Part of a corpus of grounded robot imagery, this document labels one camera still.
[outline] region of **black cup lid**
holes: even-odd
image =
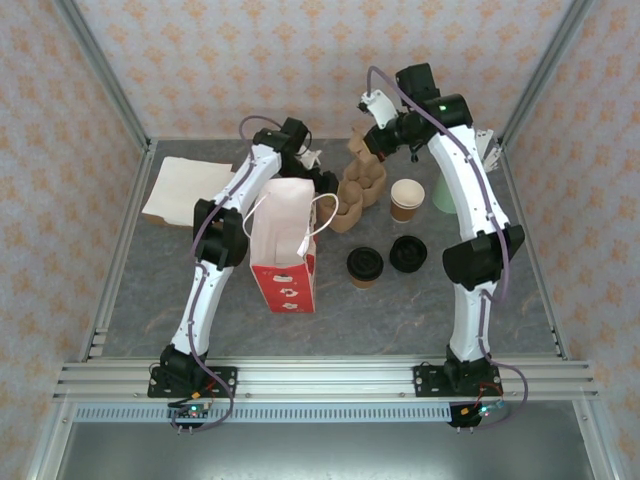
[[[371,282],[378,278],[383,267],[382,257],[373,248],[356,248],[347,258],[349,275],[361,282]]]
[[[419,238],[405,235],[393,243],[389,261],[396,270],[403,273],[417,271],[427,259],[427,247]]]

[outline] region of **red paper bag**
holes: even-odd
[[[246,221],[255,212],[250,236],[251,271],[272,312],[315,311],[314,235],[330,222],[312,231],[314,195],[311,180],[272,179],[245,218]]]

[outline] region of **cup lid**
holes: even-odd
[[[391,200],[400,207],[418,208],[424,197],[422,185],[410,178],[398,180],[391,186]]]
[[[396,270],[403,273],[417,271],[427,259],[427,247],[417,237],[405,235],[393,242],[389,261]]]
[[[347,270],[356,280],[371,282],[382,274],[384,261],[373,248],[359,247],[347,257]]]

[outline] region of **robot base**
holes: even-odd
[[[425,362],[413,367],[413,386],[416,397],[499,397],[493,389],[481,392],[482,384],[500,386],[498,367],[485,358],[473,362],[461,362],[447,346],[444,365],[428,365]]]
[[[236,367],[209,367],[228,386],[235,397],[238,383]],[[188,398],[198,392],[207,396],[211,392],[215,398],[229,398],[220,385],[211,383],[213,379],[200,368],[191,355],[175,350],[173,345],[167,346],[160,356],[160,365],[151,370],[149,379],[149,398]]]

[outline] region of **metal frame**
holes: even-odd
[[[531,401],[595,399],[598,391],[588,362],[563,361],[544,355],[499,358],[518,366],[529,381]],[[417,399],[412,367],[444,358],[390,357],[225,357],[209,365],[238,367],[237,401],[242,402],[452,402],[475,397]],[[63,366],[54,402],[166,402],[146,396],[153,359],[93,360]],[[509,401],[522,399],[523,384],[502,369],[502,387]]]
[[[50,480],[58,476],[76,409],[74,402],[51,406],[27,479]]]
[[[85,361],[90,356],[102,354],[101,347],[99,353],[93,347],[94,345],[102,345],[104,343],[104,335],[106,335],[109,322],[111,321],[113,306],[115,305],[118,287],[122,279],[122,272],[124,271],[124,266],[127,261],[127,252],[129,251],[129,245],[133,237],[133,231],[138,218],[138,212],[140,211],[140,205],[142,204],[144,188],[147,183],[147,178],[149,177],[155,150],[156,143],[151,143],[148,148],[145,147],[138,161],[138,169],[127,196],[127,206],[120,221],[118,240],[112,252],[109,270],[102,285],[102,293],[100,294],[96,312],[93,316],[93,326],[83,341],[84,347],[80,352],[80,361]],[[100,341],[100,337],[102,337],[102,342],[96,344],[97,341]]]
[[[508,148],[503,149],[501,159],[501,166],[504,172],[504,176],[507,179],[507,185],[509,187],[509,191],[511,192],[511,197],[513,198],[513,205],[516,209],[516,215],[518,216],[518,220],[520,221],[520,225],[524,229],[525,233],[525,245],[527,246],[527,251],[529,253],[529,257],[531,258],[531,266],[533,267],[533,274],[536,277],[536,282],[538,284],[538,290],[540,290],[540,296],[542,297],[542,304],[544,305],[544,310],[547,314],[547,319],[549,320],[549,325],[551,327],[551,334],[554,337],[554,341],[556,343],[556,347],[558,349],[558,354],[562,356],[564,360],[567,360],[568,351],[566,346],[569,344],[566,335],[564,333],[564,329],[562,325],[557,321],[554,309],[551,303],[551,297],[549,296],[549,292],[547,291],[546,283],[544,281],[544,274],[542,273],[542,269],[540,268],[540,262],[538,261],[538,254],[536,253],[536,249],[533,246],[533,238],[531,236],[531,230],[527,225],[527,218],[524,214],[524,209],[522,208],[522,204],[520,203],[520,197],[518,196],[518,192],[516,190],[515,181],[513,178],[513,174],[511,173],[511,166],[509,164],[509,150]]]
[[[593,3],[594,0],[574,0],[567,10],[547,51],[542,56],[531,80],[522,93],[518,105],[507,120],[507,126],[500,137],[503,145],[510,145],[518,136],[525,120],[533,111],[544,87],[553,75],[556,65],[569,48],[576,32],[582,27],[584,18]]]
[[[146,148],[149,145],[149,137],[145,133],[142,123],[140,123],[138,116],[129,103],[124,90],[120,86],[120,82],[109,65],[107,57],[105,57],[98,42],[91,33],[75,0],[54,1],[60,14],[67,22],[69,29],[80,44],[80,48],[84,52],[93,71],[104,86],[107,96],[122,118],[129,135],[131,135],[133,141],[136,142],[141,149]]]
[[[589,462],[596,479],[631,479],[633,475],[620,461],[616,442],[611,431],[611,421],[602,402],[573,402],[580,433],[584,440]]]

